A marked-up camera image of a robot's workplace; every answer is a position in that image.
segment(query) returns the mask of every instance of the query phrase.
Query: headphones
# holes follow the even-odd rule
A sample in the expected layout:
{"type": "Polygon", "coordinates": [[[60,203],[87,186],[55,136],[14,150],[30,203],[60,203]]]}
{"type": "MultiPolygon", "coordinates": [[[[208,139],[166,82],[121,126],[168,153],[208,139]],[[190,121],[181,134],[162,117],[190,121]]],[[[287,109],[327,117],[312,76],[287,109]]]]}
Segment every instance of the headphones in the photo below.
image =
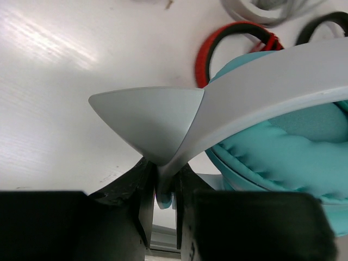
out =
{"type": "MultiPolygon", "coordinates": [[[[274,51],[245,54],[211,82],[274,51]]],[[[348,101],[297,110],[242,130],[206,150],[226,190],[307,192],[337,236],[348,234],[348,101]]]]}

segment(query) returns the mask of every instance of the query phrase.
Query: gray plastic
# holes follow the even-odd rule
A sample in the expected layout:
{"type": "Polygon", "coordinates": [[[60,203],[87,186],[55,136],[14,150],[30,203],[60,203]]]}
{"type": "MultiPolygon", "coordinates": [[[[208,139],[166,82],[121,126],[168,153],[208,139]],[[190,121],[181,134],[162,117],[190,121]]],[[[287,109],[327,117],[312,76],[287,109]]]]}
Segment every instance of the gray plastic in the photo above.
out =
{"type": "Polygon", "coordinates": [[[89,103],[123,140],[161,166],[185,138],[203,93],[202,89],[138,88],[93,95],[89,103]]]}

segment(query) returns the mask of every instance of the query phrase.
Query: gray cable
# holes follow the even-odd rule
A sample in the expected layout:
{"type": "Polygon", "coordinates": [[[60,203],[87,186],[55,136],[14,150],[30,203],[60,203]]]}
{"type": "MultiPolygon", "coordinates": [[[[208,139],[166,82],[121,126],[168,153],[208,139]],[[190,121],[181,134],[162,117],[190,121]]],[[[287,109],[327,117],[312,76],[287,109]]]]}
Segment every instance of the gray cable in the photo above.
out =
{"type": "MultiPolygon", "coordinates": [[[[244,17],[240,16],[234,10],[231,10],[228,1],[234,0],[222,0],[222,4],[226,8],[227,12],[233,18],[237,17],[238,19],[246,20],[244,17]]],[[[310,0],[253,0],[252,3],[263,10],[272,10],[277,8],[282,9],[279,18],[275,19],[270,23],[262,24],[264,27],[275,27],[287,20],[305,15],[306,13],[312,11],[314,8],[316,8],[318,5],[322,4],[325,1],[326,0],[318,0],[316,3],[307,7],[305,6],[307,5],[307,3],[310,2],[310,0]]]]}

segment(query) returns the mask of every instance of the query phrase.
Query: red ring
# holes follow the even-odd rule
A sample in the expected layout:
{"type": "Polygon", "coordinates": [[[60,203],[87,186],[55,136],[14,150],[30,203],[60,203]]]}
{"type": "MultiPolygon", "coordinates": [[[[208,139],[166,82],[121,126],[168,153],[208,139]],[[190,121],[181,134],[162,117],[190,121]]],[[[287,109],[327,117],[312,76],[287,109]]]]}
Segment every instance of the red ring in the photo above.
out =
{"type": "Polygon", "coordinates": [[[206,63],[208,60],[208,53],[212,47],[212,44],[214,40],[228,27],[235,26],[236,24],[252,24],[254,26],[257,26],[261,28],[262,30],[266,31],[270,34],[270,40],[267,43],[267,45],[261,50],[261,51],[269,51],[272,50],[272,46],[275,41],[277,41],[277,47],[275,50],[283,49],[283,46],[280,44],[278,37],[276,37],[273,33],[267,31],[264,27],[257,23],[249,22],[249,21],[240,21],[240,22],[234,22],[227,24],[215,32],[213,32],[202,44],[200,50],[198,51],[197,58],[195,61],[195,78],[196,83],[199,88],[204,88],[209,83],[209,79],[207,79],[206,76],[206,63]]]}

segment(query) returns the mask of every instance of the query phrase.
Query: black holder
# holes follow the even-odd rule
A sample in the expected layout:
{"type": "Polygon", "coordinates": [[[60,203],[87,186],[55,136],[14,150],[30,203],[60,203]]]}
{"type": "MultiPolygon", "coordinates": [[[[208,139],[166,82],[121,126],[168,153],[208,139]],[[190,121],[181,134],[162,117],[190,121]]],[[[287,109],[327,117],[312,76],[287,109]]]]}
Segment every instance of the black holder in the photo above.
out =
{"type": "MultiPolygon", "coordinates": [[[[0,192],[0,260],[132,261],[150,248],[157,167],[142,158],[103,189],[0,192]]],[[[332,261],[318,200],[215,191],[187,164],[173,179],[182,260],[332,261]]]]}

